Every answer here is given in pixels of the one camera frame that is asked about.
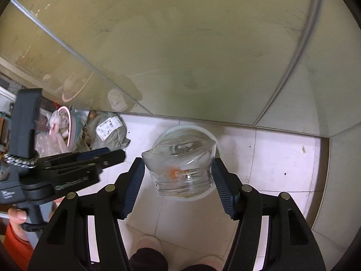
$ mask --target black pants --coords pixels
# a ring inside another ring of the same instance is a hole
[[[164,256],[153,249],[139,249],[130,259],[129,263],[133,271],[168,271],[168,262]],[[208,265],[193,265],[182,271],[215,271]]]

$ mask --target paper label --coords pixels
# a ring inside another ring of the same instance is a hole
[[[100,123],[96,128],[96,134],[105,141],[105,139],[118,127],[123,126],[122,122],[117,116],[108,118],[103,123]]]

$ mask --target finger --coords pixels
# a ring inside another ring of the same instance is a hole
[[[22,224],[28,217],[25,211],[15,208],[10,208],[8,210],[8,215],[11,224]]]
[[[9,215],[9,223],[15,235],[20,239],[27,241],[28,237],[26,236],[25,231],[20,226],[20,224],[26,221],[27,218],[26,212],[15,208],[10,208],[8,210],[8,215]]]

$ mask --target chain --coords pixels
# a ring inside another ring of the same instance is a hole
[[[26,158],[13,156],[11,154],[5,154],[4,159],[8,164],[13,164],[15,166],[20,166],[22,168],[29,168],[29,169],[36,167],[36,161],[37,161],[37,158],[26,159]]]

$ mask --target metal screw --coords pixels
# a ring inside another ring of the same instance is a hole
[[[106,192],[112,192],[113,190],[115,190],[115,185],[114,185],[114,184],[108,184],[108,185],[105,187],[105,191],[106,191]]]
[[[252,190],[252,187],[248,184],[242,185],[242,190],[246,193],[249,193]]]
[[[76,193],[74,193],[74,192],[68,193],[68,194],[66,195],[66,198],[67,198],[68,200],[74,199],[75,197],[76,197]]]
[[[284,199],[284,200],[289,200],[290,199],[290,195],[289,193],[281,193],[281,198]]]

